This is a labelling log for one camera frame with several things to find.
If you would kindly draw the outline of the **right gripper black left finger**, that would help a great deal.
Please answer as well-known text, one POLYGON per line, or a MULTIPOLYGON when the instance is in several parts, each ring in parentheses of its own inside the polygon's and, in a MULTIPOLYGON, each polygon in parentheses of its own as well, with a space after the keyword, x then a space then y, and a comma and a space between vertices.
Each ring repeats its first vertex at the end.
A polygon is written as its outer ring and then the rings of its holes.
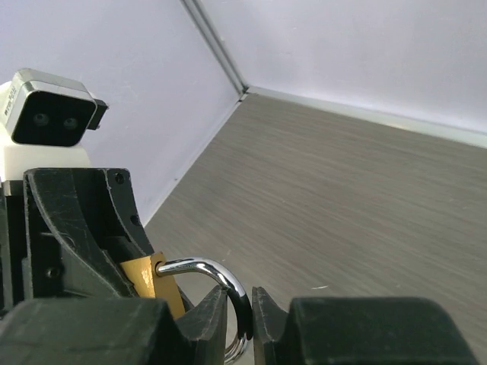
POLYGON ((148 298, 36 299, 1 321, 3 364, 222 364, 227 294, 184 316, 148 298))

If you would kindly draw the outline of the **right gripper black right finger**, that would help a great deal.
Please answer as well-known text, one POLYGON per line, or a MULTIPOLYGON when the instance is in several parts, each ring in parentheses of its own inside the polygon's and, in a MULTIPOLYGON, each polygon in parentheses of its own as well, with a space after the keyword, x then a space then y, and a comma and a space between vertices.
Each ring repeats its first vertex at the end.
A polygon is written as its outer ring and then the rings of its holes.
POLYGON ((450 315, 421 297, 300 297, 252 290, 256 364, 477 364, 450 315))

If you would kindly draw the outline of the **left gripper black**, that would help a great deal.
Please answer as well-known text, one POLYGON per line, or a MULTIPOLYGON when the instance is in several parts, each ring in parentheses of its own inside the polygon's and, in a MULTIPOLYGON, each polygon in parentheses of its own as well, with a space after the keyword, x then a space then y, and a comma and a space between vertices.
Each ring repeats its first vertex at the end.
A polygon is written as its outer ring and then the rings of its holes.
POLYGON ((37 168, 1 183, 1 314, 25 300, 135 297, 121 264, 154 253, 130 173, 37 168))

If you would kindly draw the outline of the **large brass padlock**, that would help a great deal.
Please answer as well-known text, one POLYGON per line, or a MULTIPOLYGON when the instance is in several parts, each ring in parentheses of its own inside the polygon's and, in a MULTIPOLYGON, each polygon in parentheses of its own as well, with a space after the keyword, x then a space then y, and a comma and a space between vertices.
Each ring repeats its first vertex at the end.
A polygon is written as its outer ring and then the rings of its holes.
POLYGON ((244 286, 223 265, 201 257, 167 261, 159 252, 122 262, 120 267, 140 297, 165 299, 175 319, 185 313, 182 295, 177 293, 175 275, 196 273, 214 280, 226 291, 237 318, 236 338, 250 340, 253 334, 252 309, 244 286))

